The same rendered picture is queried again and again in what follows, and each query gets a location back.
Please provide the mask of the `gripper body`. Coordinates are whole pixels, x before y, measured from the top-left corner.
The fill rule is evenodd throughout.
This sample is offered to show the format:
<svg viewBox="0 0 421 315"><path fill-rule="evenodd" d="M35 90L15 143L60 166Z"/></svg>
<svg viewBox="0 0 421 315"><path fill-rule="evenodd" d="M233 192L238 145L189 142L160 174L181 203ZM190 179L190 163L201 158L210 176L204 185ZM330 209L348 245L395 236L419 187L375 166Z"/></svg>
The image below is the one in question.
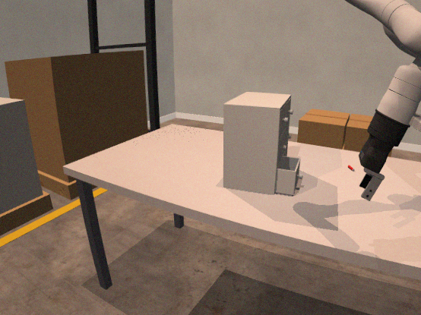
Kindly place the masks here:
<svg viewBox="0 0 421 315"><path fill-rule="evenodd" d="M380 173L388 154L399 146L407 129L421 131L421 115L416 113L419 103L387 90L367 129L369 139L359 153L361 166Z"/></svg>

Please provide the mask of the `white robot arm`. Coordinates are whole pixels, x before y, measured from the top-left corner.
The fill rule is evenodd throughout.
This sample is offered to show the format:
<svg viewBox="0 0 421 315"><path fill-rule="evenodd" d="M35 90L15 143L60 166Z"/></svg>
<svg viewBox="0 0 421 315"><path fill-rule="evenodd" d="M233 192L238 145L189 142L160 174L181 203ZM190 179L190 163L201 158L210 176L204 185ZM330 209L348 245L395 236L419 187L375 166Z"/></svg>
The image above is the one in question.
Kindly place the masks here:
<svg viewBox="0 0 421 315"><path fill-rule="evenodd" d="M345 1L380 21L396 47L415 58L411 65L397 69L388 89L420 103L421 13L405 0Z"/></svg>

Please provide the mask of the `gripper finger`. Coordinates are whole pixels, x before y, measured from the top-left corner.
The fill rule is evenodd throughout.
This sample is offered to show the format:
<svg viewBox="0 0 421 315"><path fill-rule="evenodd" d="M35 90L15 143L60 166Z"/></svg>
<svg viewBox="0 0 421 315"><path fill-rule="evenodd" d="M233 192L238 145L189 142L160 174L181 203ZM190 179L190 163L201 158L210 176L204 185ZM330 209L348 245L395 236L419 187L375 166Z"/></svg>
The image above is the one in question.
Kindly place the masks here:
<svg viewBox="0 0 421 315"><path fill-rule="evenodd" d="M377 191L380 183L382 180L385 179L385 176L380 173L375 173L369 169L364 168L363 169L365 173L369 173L370 175L373 175L370 182L367 184L365 190L363 191L361 197L370 201Z"/></svg>
<svg viewBox="0 0 421 315"><path fill-rule="evenodd" d="M372 175L366 173L359 186L365 189L367 184L370 182L371 178Z"/></svg>

